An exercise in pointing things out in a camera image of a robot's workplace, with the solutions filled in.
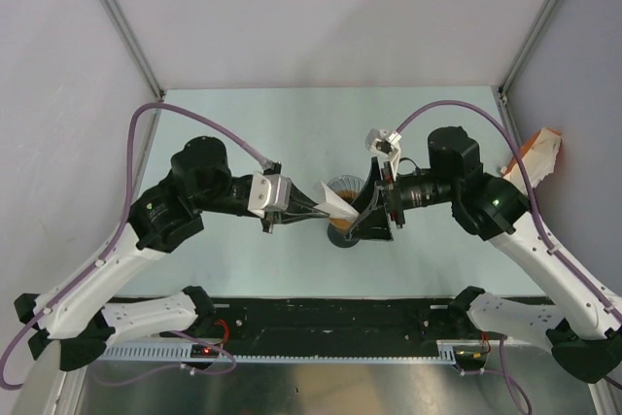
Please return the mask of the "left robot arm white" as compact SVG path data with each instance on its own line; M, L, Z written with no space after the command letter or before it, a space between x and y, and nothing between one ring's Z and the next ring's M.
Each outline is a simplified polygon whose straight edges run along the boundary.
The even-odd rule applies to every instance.
M200 286L155 299L119 302L117 292L148 266L174 252L204 228L202 213L258 219L264 231L327 212L269 164L253 175L232 176L225 144L197 137L171 158L171 169L145 190L121 222L121 233L104 258L91 259L46 294L22 294L14 302L19 320L36 319L28 340L33 358L54 341L61 346L60 368L79 369L124 341L168 332L204 337L218 320L215 305Z

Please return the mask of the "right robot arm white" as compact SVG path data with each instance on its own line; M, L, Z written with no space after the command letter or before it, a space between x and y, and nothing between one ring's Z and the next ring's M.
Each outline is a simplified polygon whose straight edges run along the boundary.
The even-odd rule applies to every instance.
M504 178L488 174L479 146L459 126L428 137L429 167L400 175L400 136L372 129L365 141L373 154L359 216L347 240L390 241L405 212L448 203L463 230L507 255L545 292L551 305L528 305L468 287L451 302L450 329L462 338L478 331L504 334L552 355L576 379L595 384L621 363L621 298L596 280L556 241L528 197Z

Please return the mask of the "smoked glass dripper cone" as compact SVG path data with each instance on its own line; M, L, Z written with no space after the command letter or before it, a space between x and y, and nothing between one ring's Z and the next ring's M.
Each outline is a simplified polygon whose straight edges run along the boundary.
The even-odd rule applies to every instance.
M353 175L341 175L327 182L327 186L341 199L352 204L363 190L365 180Z

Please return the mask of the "white paper coffee filter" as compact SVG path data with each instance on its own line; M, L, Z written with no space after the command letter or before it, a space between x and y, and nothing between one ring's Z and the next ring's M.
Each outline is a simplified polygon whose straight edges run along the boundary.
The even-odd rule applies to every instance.
M352 221L359 215L354 207L322 181L314 186L314 195L315 208L333 219Z

